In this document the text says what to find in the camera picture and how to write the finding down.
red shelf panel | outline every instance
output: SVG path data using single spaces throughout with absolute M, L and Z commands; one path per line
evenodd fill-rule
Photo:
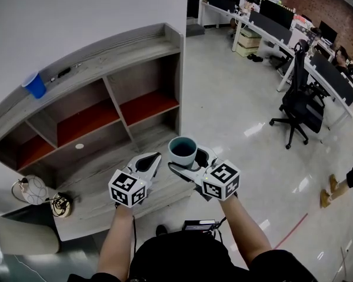
M 48 153 L 55 150 L 40 136 L 35 136 L 20 146 L 17 152 L 17 169 L 20 170 L 26 165 L 39 160 Z
M 111 99 L 106 99 L 58 123 L 58 146 L 119 120 Z
M 171 98 L 161 91 L 154 91 L 123 103 L 120 108 L 128 126 L 151 116 L 179 106 L 175 98 Z

person sitting at desk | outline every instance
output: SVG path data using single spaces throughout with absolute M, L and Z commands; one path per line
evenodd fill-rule
M 340 46 L 339 49 L 336 50 L 335 53 L 335 58 L 332 61 L 332 64 L 336 67 L 336 69 L 340 73 L 345 73 L 348 75 L 348 69 L 347 69 L 347 59 L 349 58 L 347 51 L 343 46 Z
M 245 0 L 245 3 L 239 7 L 239 9 L 245 14 L 249 14 L 252 10 L 259 12 L 259 6 L 254 3 L 254 0 Z M 235 35 L 235 31 L 237 29 L 237 22 L 234 18 L 230 20 L 230 25 L 233 31 L 230 36 L 233 37 Z

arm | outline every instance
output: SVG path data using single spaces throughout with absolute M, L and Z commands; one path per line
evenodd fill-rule
M 98 273 L 108 273 L 122 282 L 131 261 L 132 210 L 120 205 L 112 221 L 98 262 Z
M 248 215 L 234 195 L 224 202 L 220 201 L 220 204 L 230 225 L 238 250 L 247 266 L 251 264 L 256 256 L 272 250 L 264 232 Z

black and white marker cube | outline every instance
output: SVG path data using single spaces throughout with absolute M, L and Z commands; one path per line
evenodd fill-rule
M 129 208 L 146 198 L 147 182 L 116 170 L 108 183 L 111 199 Z
M 240 170 L 226 160 L 211 172 L 203 175 L 202 191 L 219 200 L 226 200 L 239 188 Z

person's foot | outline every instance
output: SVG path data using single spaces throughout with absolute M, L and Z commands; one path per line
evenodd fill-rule
M 336 180 L 335 175 L 331 174 L 329 176 L 329 186 L 331 187 L 331 193 L 332 194 L 335 192 L 337 185 L 338 185 L 338 182 Z
M 166 235 L 168 234 L 166 227 L 163 224 L 160 224 L 157 229 L 155 229 L 155 235 L 161 236 L 161 235 Z
M 331 203 L 329 202 L 329 194 L 326 190 L 320 191 L 320 208 L 327 208 Z

